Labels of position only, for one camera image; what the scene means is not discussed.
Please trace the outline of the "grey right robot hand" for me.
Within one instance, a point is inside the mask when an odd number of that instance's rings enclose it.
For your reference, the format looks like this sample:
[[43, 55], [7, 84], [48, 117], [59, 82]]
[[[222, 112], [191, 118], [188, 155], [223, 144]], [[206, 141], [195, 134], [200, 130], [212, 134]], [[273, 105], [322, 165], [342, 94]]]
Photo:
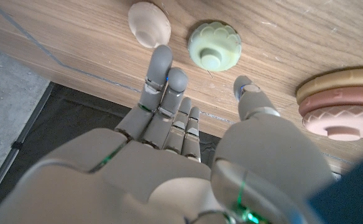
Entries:
[[310, 197], [335, 178], [320, 150], [246, 76], [240, 122], [202, 163], [185, 72], [157, 47], [139, 103], [36, 162], [0, 204], [0, 223], [319, 223]]

